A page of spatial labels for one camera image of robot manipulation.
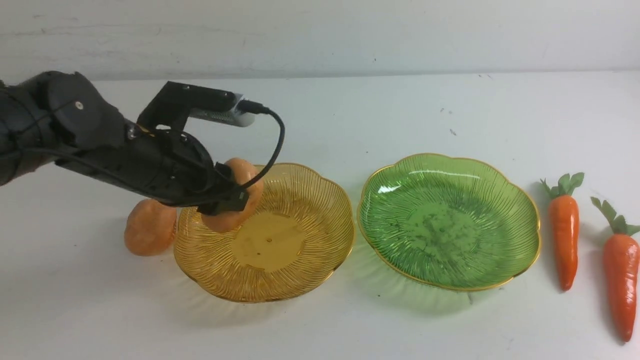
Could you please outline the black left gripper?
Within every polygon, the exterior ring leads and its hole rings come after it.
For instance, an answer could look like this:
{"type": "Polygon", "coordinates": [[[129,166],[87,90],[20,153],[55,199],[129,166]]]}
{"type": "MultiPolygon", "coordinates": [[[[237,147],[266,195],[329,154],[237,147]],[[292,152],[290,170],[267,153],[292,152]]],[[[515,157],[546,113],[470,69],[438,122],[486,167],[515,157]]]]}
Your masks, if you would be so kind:
{"type": "Polygon", "coordinates": [[[140,132],[117,148],[80,150],[55,164],[165,205],[185,207],[206,201],[196,210],[211,217],[244,211],[250,197],[246,189],[217,196],[220,190],[236,186],[233,169],[214,163],[198,139],[178,130],[140,132]]]}

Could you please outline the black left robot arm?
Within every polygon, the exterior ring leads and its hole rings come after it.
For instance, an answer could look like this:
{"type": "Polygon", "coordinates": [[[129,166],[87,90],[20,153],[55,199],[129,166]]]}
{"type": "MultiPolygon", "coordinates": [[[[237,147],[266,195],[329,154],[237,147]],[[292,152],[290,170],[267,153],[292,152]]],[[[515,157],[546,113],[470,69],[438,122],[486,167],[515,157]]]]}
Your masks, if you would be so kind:
{"type": "Polygon", "coordinates": [[[192,114],[226,112],[233,101],[228,91],[169,81],[131,121],[84,75],[40,73],[1,89],[1,184],[54,163],[167,207],[240,212],[247,190],[185,132],[192,114]]]}

